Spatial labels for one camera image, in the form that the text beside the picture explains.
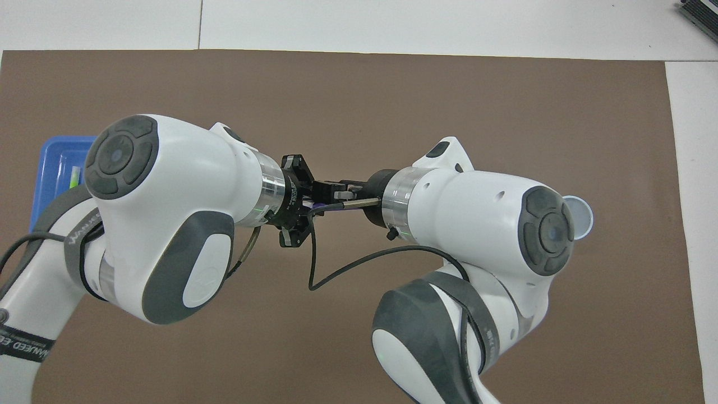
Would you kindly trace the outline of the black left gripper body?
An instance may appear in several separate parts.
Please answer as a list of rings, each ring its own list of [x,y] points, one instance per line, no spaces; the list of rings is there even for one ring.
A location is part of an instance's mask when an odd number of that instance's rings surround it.
[[[303,195],[302,182],[295,174],[284,174],[284,199],[278,210],[278,226],[294,227],[300,217]]]

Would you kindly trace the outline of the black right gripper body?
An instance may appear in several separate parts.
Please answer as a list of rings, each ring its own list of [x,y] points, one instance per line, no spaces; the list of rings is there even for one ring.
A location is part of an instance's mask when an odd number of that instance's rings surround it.
[[[382,169],[372,174],[365,184],[365,199],[382,199],[388,182],[395,174],[395,169]],[[374,225],[385,225],[380,203],[365,207],[365,215]]]

